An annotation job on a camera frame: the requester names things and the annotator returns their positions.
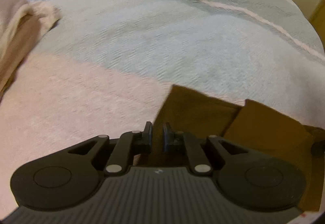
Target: beige garment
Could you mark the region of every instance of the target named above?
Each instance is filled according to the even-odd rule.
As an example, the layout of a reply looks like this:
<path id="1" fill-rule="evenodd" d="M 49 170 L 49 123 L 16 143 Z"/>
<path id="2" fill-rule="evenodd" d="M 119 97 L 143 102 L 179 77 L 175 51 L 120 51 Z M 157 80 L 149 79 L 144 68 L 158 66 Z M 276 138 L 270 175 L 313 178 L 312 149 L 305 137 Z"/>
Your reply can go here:
<path id="1" fill-rule="evenodd" d="M 19 63 L 60 18 L 44 1 L 0 0 L 0 99 Z"/>

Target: brown fabric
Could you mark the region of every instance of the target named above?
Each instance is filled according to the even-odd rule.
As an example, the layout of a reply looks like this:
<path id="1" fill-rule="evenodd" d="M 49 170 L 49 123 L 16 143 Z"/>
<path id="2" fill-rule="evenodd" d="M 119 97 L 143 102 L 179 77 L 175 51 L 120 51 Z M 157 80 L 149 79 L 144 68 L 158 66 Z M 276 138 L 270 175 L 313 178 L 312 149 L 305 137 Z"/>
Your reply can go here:
<path id="1" fill-rule="evenodd" d="M 320 128 L 303 126 L 263 104 L 247 100 L 244 107 L 174 85 L 154 122 L 152 154 L 141 156 L 139 165 L 183 165 L 184 157 L 163 154 L 162 127 L 188 131 L 198 138 L 219 135 L 291 162 L 305 174 L 307 188 L 299 204 L 302 210 L 318 211 L 324 181 L 324 156 L 312 157 L 314 142 L 325 139 Z"/>
<path id="2" fill-rule="evenodd" d="M 0 0 L 0 99 L 19 63 L 60 18 L 59 10 L 43 1 Z M 30 35 L 36 35 L 36 40 L 31 41 Z M 23 45 L 18 47 L 12 42 Z"/>

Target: ribbed gray surface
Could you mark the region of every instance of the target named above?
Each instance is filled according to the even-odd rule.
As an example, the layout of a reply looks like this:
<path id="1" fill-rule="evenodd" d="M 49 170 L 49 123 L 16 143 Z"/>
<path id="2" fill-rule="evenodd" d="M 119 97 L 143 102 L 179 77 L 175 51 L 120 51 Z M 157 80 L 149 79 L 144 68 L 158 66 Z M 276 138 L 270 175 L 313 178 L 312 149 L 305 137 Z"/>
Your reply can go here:
<path id="1" fill-rule="evenodd" d="M 83 204 L 60 212 L 18 208 L 4 224 L 285 224 L 301 212 L 254 212 L 226 200 L 211 179 L 186 168 L 132 167 L 127 175 L 107 178 Z"/>

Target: beige cloth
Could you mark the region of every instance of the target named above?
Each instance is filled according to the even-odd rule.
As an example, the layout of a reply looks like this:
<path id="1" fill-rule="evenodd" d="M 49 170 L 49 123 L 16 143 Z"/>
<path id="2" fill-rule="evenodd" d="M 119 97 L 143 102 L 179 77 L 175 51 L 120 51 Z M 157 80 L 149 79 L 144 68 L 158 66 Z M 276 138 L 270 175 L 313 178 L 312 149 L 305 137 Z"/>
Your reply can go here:
<path id="1" fill-rule="evenodd" d="M 44 1 L 0 0 L 0 99 L 19 63 L 60 18 Z"/>

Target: folded dark garment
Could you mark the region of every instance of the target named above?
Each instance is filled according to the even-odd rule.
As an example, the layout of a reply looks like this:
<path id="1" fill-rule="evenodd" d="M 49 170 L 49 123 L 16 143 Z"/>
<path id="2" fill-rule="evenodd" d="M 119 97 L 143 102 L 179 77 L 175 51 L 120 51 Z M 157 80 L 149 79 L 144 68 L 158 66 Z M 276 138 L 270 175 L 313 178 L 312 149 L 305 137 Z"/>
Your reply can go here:
<path id="1" fill-rule="evenodd" d="M 138 165 L 184 166 L 186 158 L 163 153 L 163 123 L 175 131 L 187 131 L 197 138 L 223 136 L 237 144 L 261 151 L 296 165 L 305 175 L 307 187 L 299 207 L 318 211 L 324 182 L 324 154 L 311 154 L 314 142 L 325 140 L 321 128 L 298 121 L 252 100 L 244 107 L 208 97 L 174 85 L 153 124 L 152 153 L 142 155 Z"/>

